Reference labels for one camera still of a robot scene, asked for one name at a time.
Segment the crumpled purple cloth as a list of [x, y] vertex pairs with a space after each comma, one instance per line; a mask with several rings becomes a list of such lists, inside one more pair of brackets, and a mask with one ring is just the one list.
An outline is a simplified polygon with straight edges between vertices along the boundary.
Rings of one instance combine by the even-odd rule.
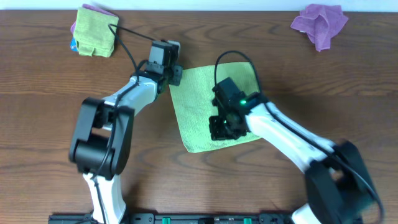
[[299, 12], [290, 27], [306, 33], [315, 50], [321, 52], [331, 47], [331, 40], [344, 28], [349, 18], [340, 5], [309, 4]]

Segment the folded blue cloth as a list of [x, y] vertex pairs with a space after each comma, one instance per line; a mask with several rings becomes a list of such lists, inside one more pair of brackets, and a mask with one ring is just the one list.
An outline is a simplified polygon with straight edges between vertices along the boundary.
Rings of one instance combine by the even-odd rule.
[[70, 42], [70, 49], [74, 52], [78, 52], [78, 47], [77, 47], [77, 43], [76, 40], [74, 38], [72, 38], [71, 42]]

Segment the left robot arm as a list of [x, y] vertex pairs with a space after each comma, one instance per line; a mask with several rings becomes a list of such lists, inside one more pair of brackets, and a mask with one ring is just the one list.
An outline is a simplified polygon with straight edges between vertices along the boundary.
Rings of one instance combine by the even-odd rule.
[[179, 85], [183, 68], [161, 67], [143, 61], [126, 85], [102, 99], [81, 104], [70, 143], [69, 160], [77, 166], [90, 189], [92, 223], [121, 223], [127, 206], [121, 173], [129, 158], [135, 116], [153, 103], [167, 85]]

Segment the folded purple cloth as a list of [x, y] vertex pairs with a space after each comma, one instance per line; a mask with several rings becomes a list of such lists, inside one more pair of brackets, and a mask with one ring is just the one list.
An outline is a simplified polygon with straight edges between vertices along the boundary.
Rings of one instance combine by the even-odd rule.
[[[116, 17], [115, 14], [113, 14], [113, 13], [111, 13], [111, 12], [108, 12], [108, 11], [105, 11], [105, 10], [102, 9], [102, 8], [99, 8], [99, 7], [96, 7], [96, 6], [92, 6], [92, 5], [90, 5], [90, 4], [83, 4], [82, 7], [85, 8], [85, 9], [89, 9], [89, 10], [96, 11], [96, 12], [99, 12], [99, 13], [102, 13], [102, 14], [106, 14], [106, 15], [109, 15], [109, 16], [114, 16], [114, 17]], [[71, 28], [70, 28], [70, 32], [71, 32], [72, 34], [74, 33], [75, 27], [76, 27], [76, 22], [74, 22], [74, 23], [72, 24]]]

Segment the green microfiber cloth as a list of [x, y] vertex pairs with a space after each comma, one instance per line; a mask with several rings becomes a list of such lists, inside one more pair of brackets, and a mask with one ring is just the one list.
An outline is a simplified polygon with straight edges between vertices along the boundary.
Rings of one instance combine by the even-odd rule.
[[217, 108], [211, 104], [214, 98], [212, 88], [215, 85], [215, 70], [218, 82], [230, 77], [247, 95], [259, 90], [252, 66], [248, 62], [222, 63], [218, 66], [208, 65], [184, 70], [180, 85], [171, 85], [170, 94], [183, 145], [191, 153], [214, 151], [259, 139], [251, 133], [237, 140], [211, 139], [209, 117], [218, 114]]

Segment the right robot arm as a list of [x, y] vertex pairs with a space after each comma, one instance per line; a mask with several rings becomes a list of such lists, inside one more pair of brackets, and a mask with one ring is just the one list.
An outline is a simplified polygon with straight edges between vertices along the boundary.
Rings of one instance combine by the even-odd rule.
[[265, 139], [304, 174], [307, 202], [286, 223], [362, 223], [372, 205], [385, 209], [358, 148], [337, 144], [292, 121], [264, 95], [240, 90], [216, 90], [212, 103], [218, 115], [210, 117], [213, 140], [238, 139], [252, 133]]

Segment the folded green cloth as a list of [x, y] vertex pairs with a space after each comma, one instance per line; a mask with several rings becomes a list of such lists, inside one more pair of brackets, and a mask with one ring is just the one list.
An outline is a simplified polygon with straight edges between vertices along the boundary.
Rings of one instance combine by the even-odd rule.
[[109, 16], [79, 7], [76, 16], [73, 38], [76, 40], [78, 53], [83, 56], [110, 57], [114, 50], [116, 28], [119, 17]]

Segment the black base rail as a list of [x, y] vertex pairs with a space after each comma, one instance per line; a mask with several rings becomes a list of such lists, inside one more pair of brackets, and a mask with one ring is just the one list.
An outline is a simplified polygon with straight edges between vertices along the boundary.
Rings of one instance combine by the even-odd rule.
[[[100, 223], [91, 214], [50, 215], [49, 224]], [[155, 215], [153, 213], [134, 213], [122, 218], [125, 224], [294, 224], [319, 223], [305, 222], [282, 213], [261, 213], [259, 215]]]

